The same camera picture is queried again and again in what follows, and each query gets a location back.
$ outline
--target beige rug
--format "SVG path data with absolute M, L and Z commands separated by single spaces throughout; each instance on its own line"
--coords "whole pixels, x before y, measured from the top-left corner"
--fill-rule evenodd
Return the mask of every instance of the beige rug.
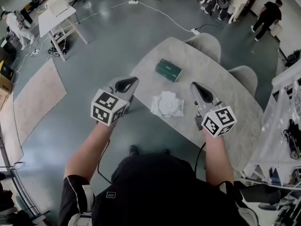
M 53 59 L 50 59 L 35 73 L 15 99 L 16 127 L 21 145 L 66 94 Z
M 15 123 L 13 93 L 7 99 L 0 111 L 0 125 L 8 161 L 9 164 L 13 166 L 14 163 L 18 162 L 23 157 Z

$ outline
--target gray floor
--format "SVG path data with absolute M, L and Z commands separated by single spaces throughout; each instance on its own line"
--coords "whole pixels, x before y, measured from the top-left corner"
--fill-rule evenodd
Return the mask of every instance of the gray floor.
M 87 0 L 75 4 L 79 20 L 128 0 Z M 255 43 L 249 27 L 255 17 L 241 16 L 240 22 L 231 25 L 219 22 L 200 10 L 197 0 L 142 0 L 141 2 L 170 15 L 184 28 L 190 30 L 202 24 L 216 24 L 222 29 L 206 26 L 208 32 L 222 45 L 222 66 L 231 69 L 247 65 L 258 76 L 255 95 L 265 108 L 275 76 L 278 61 L 278 42 L 266 34 Z M 27 192 L 41 211 L 50 210 L 48 216 L 57 220 L 62 191 L 64 167 L 72 153 L 79 148 L 95 126 L 90 118 L 90 103 L 96 91 L 113 77 L 130 74 L 137 63 L 157 44 L 168 37 L 186 40 L 192 33 L 176 26 L 159 12 L 143 5 L 123 5 L 95 15 L 80 25 L 90 40 L 88 45 L 75 34 L 70 36 L 71 49 L 67 60 L 55 57 L 54 61 L 68 94 L 39 123 L 23 145 L 25 162 L 18 174 Z M 27 57 L 15 85 L 15 97 L 28 80 L 46 62 L 47 40 L 36 57 Z M 35 42 L 20 56 L 31 52 Z M 143 153 L 169 148 L 173 155 L 187 160 L 194 167 L 199 148 L 170 128 L 160 118 L 152 115 L 138 100 L 134 100 L 131 113 L 119 121 L 111 144 L 101 162 L 101 172 L 110 177 L 118 163 L 128 154 L 128 146 L 138 145 Z M 201 154 L 198 178 L 205 179 L 204 155 Z M 95 174 L 92 188 L 97 194 L 108 186 Z

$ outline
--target green box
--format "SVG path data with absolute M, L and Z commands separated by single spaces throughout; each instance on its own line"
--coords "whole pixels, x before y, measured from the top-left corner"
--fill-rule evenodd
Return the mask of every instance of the green box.
M 176 82 L 182 72 L 182 69 L 162 58 L 156 65 L 155 71 L 170 81 Z

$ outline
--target white tissue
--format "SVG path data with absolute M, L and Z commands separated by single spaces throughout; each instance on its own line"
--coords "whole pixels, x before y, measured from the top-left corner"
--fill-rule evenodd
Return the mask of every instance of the white tissue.
M 160 96 L 154 96 L 150 112 L 160 117 L 181 117 L 183 113 L 184 101 L 175 97 L 175 93 L 162 91 Z

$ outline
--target forearm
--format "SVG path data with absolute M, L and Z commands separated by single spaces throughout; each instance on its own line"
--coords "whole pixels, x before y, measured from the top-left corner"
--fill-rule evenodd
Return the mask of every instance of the forearm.
M 65 168 L 65 176 L 79 175 L 90 182 L 114 126 L 98 123 L 89 137 L 75 152 Z
M 208 132 L 204 132 L 204 134 L 206 138 L 206 181 L 213 186 L 224 181 L 233 183 L 233 168 L 223 137 L 213 138 Z

